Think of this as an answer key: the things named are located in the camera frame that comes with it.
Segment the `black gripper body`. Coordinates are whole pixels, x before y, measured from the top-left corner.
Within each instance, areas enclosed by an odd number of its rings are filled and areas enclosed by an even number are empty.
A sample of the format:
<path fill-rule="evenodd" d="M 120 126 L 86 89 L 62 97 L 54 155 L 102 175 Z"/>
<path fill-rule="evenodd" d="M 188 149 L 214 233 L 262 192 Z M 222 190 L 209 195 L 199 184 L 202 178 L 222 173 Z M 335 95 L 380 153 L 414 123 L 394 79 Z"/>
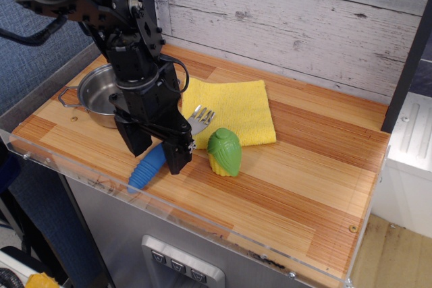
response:
<path fill-rule="evenodd" d="M 178 110 L 178 101 L 190 81 L 183 62 L 161 57 L 156 63 L 139 65 L 120 59 L 111 61 L 111 66 L 120 89 L 120 93 L 109 97 L 115 115 L 138 123 L 151 138 L 192 140 L 191 126 Z"/>

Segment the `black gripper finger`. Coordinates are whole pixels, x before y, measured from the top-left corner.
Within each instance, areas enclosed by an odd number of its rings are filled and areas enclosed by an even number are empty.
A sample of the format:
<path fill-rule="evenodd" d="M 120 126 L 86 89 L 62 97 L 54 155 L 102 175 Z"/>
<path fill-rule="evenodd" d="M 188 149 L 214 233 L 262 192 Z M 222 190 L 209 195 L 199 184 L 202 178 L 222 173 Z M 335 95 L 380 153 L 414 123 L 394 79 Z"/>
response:
<path fill-rule="evenodd" d="M 162 148 L 172 175 L 178 175 L 192 160 L 193 140 L 166 140 Z"/>
<path fill-rule="evenodd" d="M 114 121 L 119 134 L 134 156 L 141 155 L 152 145 L 151 136 L 144 132 L 138 123 L 127 121 L 118 114 L 115 115 Z"/>

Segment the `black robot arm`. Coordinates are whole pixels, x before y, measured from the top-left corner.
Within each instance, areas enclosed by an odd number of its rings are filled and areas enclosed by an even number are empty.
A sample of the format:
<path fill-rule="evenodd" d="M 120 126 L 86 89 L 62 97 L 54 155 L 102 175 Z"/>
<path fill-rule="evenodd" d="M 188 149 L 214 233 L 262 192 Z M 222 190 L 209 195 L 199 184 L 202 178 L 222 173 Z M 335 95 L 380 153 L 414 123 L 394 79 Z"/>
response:
<path fill-rule="evenodd" d="M 16 0 L 52 22 L 31 36 L 6 30 L 3 38 L 39 46 L 68 20 L 78 22 L 111 64 L 119 93 L 109 98 L 114 120 L 129 150 L 142 154 L 153 138 L 162 141 L 169 170 L 178 174 L 191 161 L 192 128 L 178 110 L 183 88 L 178 61 L 163 55 L 162 30 L 143 0 Z"/>

